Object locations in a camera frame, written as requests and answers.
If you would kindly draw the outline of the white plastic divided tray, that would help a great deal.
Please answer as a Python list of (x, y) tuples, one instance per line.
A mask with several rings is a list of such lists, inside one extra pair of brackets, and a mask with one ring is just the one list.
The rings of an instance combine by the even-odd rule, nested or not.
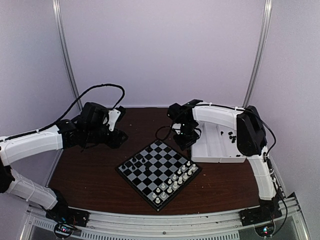
[(243, 163), (246, 157), (227, 157), (222, 147), (220, 131), (237, 131), (214, 123), (199, 125), (201, 137), (191, 146), (191, 160), (197, 163)]

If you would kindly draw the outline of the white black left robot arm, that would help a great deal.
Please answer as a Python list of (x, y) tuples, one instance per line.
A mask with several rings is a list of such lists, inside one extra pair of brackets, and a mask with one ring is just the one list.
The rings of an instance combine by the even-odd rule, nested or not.
[(27, 202), (51, 210), (61, 222), (72, 218), (72, 211), (57, 191), (41, 184), (38, 177), (23, 176), (19, 170), (22, 162), (30, 163), (35, 159), (47, 159), (54, 152), (73, 147), (82, 150), (107, 145), (118, 149), (128, 135), (116, 128), (116, 124), (126, 114), (122, 106), (108, 109), (103, 105), (87, 102), (79, 115), (73, 119), (62, 118), (52, 126), (21, 133), (17, 136), (6, 136), (0, 139), (0, 192), (11, 194)]

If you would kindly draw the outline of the black white chessboard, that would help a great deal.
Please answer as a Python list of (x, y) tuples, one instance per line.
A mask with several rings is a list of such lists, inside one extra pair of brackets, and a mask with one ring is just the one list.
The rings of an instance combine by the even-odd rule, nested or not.
[[(155, 140), (119, 164), (115, 170), (155, 211), (159, 212), (202, 171), (202, 168), (196, 164), (200, 168), (200, 171), (159, 207), (148, 198), (148, 194), (152, 192), (148, 186), (155, 187), (154, 180), (159, 181), (159, 177), (164, 177), (165, 174), (169, 176), (172, 173), (171, 170), (174, 172), (187, 161), (196, 164), (165, 142)], [(149, 170), (145, 171), (148, 164), (150, 165)], [(135, 165), (135, 170), (131, 170), (132, 165)]]

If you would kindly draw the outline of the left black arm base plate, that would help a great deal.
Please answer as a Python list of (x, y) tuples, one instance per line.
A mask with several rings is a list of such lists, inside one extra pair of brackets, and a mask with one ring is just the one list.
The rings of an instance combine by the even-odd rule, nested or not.
[(47, 218), (72, 227), (86, 227), (90, 216), (88, 211), (71, 208), (62, 200), (58, 201), (52, 209), (45, 211)]

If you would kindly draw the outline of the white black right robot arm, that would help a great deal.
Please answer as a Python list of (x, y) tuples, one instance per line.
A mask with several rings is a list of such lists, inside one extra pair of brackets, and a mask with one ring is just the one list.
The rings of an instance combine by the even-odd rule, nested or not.
[(268, 220), (280, 197), (274, 168), (270, 161), (265, 124), (257, 109), (250, 105), (229, 107), (193, 99), (167, 110), (175, 131), (174, 141), (181, 150), (190, 149), (190, 158), (198, 163), (243, 163), (253, 171), (260, 205), (259, 220)]

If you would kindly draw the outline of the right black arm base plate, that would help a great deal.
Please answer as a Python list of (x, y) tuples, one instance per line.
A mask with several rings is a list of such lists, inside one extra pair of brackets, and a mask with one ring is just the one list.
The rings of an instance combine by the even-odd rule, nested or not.
[(242, 226), (256, 225), (282, 216), (278, 200), (259, 200), (259, 206), (239, 212)]

